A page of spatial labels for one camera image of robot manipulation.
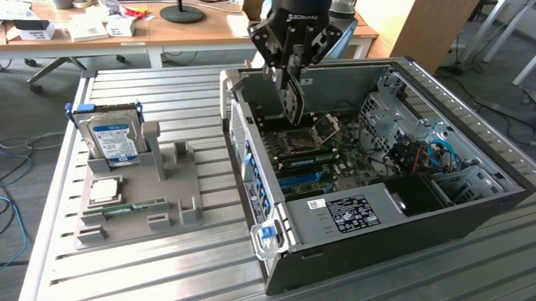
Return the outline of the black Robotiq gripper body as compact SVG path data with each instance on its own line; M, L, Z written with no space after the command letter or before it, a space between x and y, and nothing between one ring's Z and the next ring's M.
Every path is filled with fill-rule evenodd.
M286 24L297 21L299 24L299 46L303 42L306 28L329 23L330 1L273 1L267 21L273 27L277 25L286 29Z

